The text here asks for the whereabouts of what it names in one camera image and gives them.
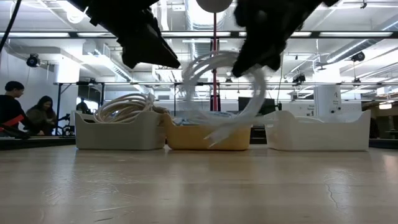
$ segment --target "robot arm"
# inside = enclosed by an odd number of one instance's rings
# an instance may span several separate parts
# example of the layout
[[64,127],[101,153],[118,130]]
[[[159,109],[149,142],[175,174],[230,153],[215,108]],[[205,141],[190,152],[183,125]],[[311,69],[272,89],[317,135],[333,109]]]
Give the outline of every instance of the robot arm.
[[[162,38],[150,6],[158,0],[68,0],[118,38],[123,47],[123,63],[134,68],[138,63],[178,68],[176,54]],[[246,28],[246,40],[232,73],[236,77],[254,65],[280,67],[280,54],[287,39],[302,26],[321,4],[332,6],[338,0],[237,0],[236,23]]]
[[236,77],[252,66],[280,68],[280,54],[287,39],[322,3],[332,6],[338,0],[238,0],[234,15],[237,25],[246,28],[246,40],[232,73]]
[[118,38],[123,47],[123,63],[134,68],[138,63],[178,68],[176,54],[162,38],[150,6],[158,0],[68,0],[85,11],[90,22],[103,26]]

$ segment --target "white bin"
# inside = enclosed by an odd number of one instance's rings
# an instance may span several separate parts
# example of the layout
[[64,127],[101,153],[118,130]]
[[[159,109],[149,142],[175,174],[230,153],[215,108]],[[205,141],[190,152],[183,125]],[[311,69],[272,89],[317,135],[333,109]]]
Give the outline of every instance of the white bin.
[[75,113],[76,146],[79,149],[152,150],[165,145],[161,114],[146,111],[131,123],[89,123],[92,115]]
[[364,151],[369,147],[371,112],[350,123],[299,122],[288,111],[274,112],[275,123],[266,126],[270,148],[286,151]]

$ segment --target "woman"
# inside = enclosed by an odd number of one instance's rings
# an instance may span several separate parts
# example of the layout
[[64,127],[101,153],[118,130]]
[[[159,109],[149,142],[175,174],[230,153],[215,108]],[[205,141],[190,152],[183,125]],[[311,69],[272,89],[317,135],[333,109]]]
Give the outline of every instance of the woman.
[[52,99],[43,96],[39,102],[26,112],[26,116],[44,135],[51,136],[57,122],[57,115],[52,109]]

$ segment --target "plastic storage bin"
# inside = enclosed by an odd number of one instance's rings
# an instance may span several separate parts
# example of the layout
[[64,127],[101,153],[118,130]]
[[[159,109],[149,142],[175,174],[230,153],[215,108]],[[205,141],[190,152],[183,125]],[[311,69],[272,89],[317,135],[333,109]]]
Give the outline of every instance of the plastic storage bin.
[[230,137],[214,146],[204,139],[213,128],[209,126],[176,126],[170,115],[163,114],[167,144],[174,150],[225,150],[243,151],[250,144],[250,127],[235,131]]
[[273,127],[266,126],[270,148],[286,151],[364,151],[369,148],[371,112],[350,123],[303,123],[288,111],[274,112]]
[[89,123],[94,117],[75,113],[76,146],[79,149],[151,150],[165,145],[162,114],[140,113],[131,123]]

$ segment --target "wooden table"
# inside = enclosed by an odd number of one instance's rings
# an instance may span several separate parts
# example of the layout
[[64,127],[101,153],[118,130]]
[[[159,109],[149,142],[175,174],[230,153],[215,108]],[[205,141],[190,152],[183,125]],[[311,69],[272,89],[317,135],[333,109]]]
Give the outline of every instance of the wooden table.
[[397,151],[0,151],[1,224],[397,221]]

